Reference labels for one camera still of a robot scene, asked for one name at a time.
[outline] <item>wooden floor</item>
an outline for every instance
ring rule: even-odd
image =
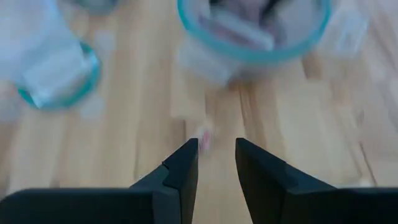
[[[0,125],[1,188],[127,187],[205,123],[215,139],[200,155],[194,223],[251,222],[236,137],[337,187],[398,185],[398,3],[356,2],[371,19],[358,58],[313,52],[228,90],[175,62],[184,38],[175,0],[125,1],[106,17],[70,12],[73,30],[104,62],[98,94],[106,107],[83,119],[23,106],[16,123]],[[96,45],[99,33],[107,46]]]

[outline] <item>teal container lid rim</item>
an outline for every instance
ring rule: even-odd
[[[209,48],[228,55],[234,59],[241,60],[248,63],[276,63],[284,60],[288,60],[294,57],[301,56],[308,52],[318,41],[321,39],[325,29],[329,23],[331,17],[331,1],[330,0],[319,0],[324,6],[325,16],[320,23],[318,29],[316,29],[311,35],[308,36],[301,43],[286,49],[279,49],[273,51],[258,51],[245,49],[234,44],[222,41],[214,38],[209,32],[204,31],[198,26],[194,25],[187,17],[184,10],[184,1],[193,0],[177,0],[177,9],[180,16],[180,20],[185,30],[194,36],[194,38],[200,40]]]
[[[94,50],[88,44],[80,42],[80,46],[85,54],[95,54]],[[60,101],[43,105],[43,107],[40,108],[38,108],[37,105],[34,103],[30,93],[26,89],[21,88],[19,86],[17,86],[17,89],[22,99],[26,101],[33,108],[40,110],[47,110],[47,111],[68,109],[73,105],[77,104],[80,100],[82,100],[89,93],[91,93],[96,89],[98,82],[100,80],[100,73],[101,73],[101,62],[99,60],[98,65],[93,67],[93,70],[91,71],[87,81],[72,96],[61,99]]]

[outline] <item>teal rim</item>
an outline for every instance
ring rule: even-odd
[[[325,32],[331,16],[331,1],[319,0],[320,3],[322,3],[323,10],[325,11],[325,16],[319,28],[316,29],[307,39],[293,47],[267,52],[239,47],[229,42],[214,38],[212,34],[200,28],[199,26],[196,26],[188,19],[186,11],[184,10],[185,1],[195,0],[178,0],[177,2],[178,14],[185,30],[188,33],[216,52],[220,52],[232,58],[249,63],[275,63],[303,55],[320,40]]]
[[[86,43],[80,42],[81,49],[83,50],[83,53],[85,54],[95,54],[94,50]],[[99,61],[97,66],[94,66],[90,77],[87,79],[87,81],[75,92],[74,95],[66,97],[61,99],[60,101],[57,102],[52,102],[52,103],[47,103],[40,108],[36,106],[34,103],[30,93],[23,89],[18,87],[18,93],[26,101],[29,105],[31,105],[34,108],[41,109],[41,110],[60,110],[60,109],[67,109],[70,108],[71,106],[75,105],[78,103],[80,100],[82,100],[84,97],[86,97],[89,93],[94,91],[97,87],[97,84],[100,80],[100,74],[101,74],[101,62]]]

